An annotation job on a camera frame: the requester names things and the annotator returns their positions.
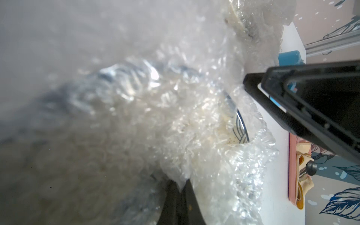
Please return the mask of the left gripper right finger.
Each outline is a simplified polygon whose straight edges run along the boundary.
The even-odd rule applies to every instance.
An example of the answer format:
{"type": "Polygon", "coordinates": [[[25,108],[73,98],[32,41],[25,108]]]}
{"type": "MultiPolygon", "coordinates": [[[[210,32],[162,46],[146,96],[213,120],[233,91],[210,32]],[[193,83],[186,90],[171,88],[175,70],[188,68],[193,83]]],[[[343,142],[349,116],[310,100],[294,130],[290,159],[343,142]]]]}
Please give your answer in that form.
{"type": "Polygon", "coordinates": [[[190,180],[181,191],[180,225],[206,225],[190,180]]]}

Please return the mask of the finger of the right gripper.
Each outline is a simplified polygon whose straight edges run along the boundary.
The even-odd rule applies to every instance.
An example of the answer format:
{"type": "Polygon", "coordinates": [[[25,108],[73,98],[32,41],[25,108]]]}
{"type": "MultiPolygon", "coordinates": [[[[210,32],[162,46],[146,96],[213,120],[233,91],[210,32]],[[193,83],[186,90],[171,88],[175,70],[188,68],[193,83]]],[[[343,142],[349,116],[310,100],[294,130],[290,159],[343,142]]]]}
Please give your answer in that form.
{"type": "Polygon", "coordinates": [[[243,84],[282,128],[359,164],[359,61],[271,67],[243,84]]]}

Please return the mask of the clear bubble wrap sheet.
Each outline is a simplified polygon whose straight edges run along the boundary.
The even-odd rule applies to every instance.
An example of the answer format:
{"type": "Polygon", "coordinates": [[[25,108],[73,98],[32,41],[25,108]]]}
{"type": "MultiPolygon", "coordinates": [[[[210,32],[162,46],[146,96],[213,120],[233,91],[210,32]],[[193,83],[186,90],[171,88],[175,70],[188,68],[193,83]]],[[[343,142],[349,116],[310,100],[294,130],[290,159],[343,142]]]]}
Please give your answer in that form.
{"type": "Polygon", "coordinates": [[[1,1],[1,224],[154,225],[190,180],[207,225],[260,225],[275,140],[229,1],[1,1]],[[229,144],[222,105],[249,142],[229,144]]]}
{"type": "Polygon", "coordinates": [[[296,1],[229,1],[226,20],[244,48],[251,69],[278,65],[285,26],[293,21],[296,1]]]}

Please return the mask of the speckled cream plate dark rim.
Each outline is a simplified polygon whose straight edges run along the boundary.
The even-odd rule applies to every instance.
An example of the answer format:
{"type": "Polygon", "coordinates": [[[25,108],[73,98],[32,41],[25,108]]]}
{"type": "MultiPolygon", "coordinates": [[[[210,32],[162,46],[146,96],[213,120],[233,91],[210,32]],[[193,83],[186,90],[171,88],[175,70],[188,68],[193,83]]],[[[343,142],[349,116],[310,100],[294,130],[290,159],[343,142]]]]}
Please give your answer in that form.
{"type": "Polygon", "coordinates": [[[232,98],[226,94],[222,105],[223,114],[227,120],[226,130],[229,134],[229,144],[246,144],[249,142],[248,131],[242,115],[232,98]]]}

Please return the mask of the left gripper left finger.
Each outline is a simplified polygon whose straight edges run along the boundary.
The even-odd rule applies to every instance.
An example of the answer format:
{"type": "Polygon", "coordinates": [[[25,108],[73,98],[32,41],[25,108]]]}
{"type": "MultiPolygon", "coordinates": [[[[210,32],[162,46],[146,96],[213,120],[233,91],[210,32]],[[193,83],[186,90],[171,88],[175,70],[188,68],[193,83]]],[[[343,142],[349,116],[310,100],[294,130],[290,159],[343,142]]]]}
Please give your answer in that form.
{"type": "Polygon", "coordinates": [[[167,187],[167,195],[157,225],[179,225],[178,201],[180,192],[177,184],[171,181],[167,187]]]}

